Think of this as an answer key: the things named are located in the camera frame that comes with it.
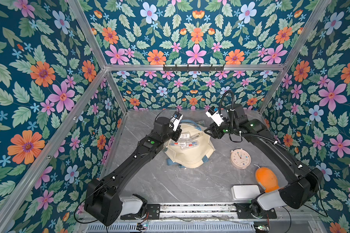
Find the cream floral canvas tote bag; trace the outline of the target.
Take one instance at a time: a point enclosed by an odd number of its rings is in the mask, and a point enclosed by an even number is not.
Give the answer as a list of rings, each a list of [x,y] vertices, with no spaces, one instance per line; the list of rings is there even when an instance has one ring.
[[[211,136],[204,133],[206,129],[202,124],[192,120],[182,120],[180,122],[182,133],[189,132],[191,135],[201,133],[198,139],[199,146],[190,149],[181,149],[180,147],[169,146],[167,143],[164,151],[168,156],[167,165],[178,165],[180,168],[195,169],[209,161],[211,155],[215,152],[214,145],[211,142]]]

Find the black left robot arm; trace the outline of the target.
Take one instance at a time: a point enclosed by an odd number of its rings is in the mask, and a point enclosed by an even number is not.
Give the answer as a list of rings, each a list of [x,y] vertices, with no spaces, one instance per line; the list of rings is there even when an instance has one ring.
[[[171,118],[157,117],[153,130],[138,142],[121,165],[102,179],[94,179],[88,184],[84,210],[105,226],[110,226],[121,216],[145,217],[145,198],[137,194],[120,197],[119,194],[140,169],[164,149],[165,143],[179,139],[182,118],[180,113],[174,113]]]

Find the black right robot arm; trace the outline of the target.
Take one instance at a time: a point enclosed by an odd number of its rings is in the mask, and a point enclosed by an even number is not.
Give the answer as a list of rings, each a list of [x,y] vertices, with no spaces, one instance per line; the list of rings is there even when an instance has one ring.
[[[243,107],[227,107],[227,118],[218,109],[209,109],[206,115],[213,122],[204,131],[215,139],[224,135],[238,135],[260,149],[285,176],[288,184],[267,194],[254,198],[249,207],[251,214],[259,218],[271,209],[289,206],[299,209],[320,190],[323,173],[320,169],[309,168],[281,145],[258,119],[248,119]]]

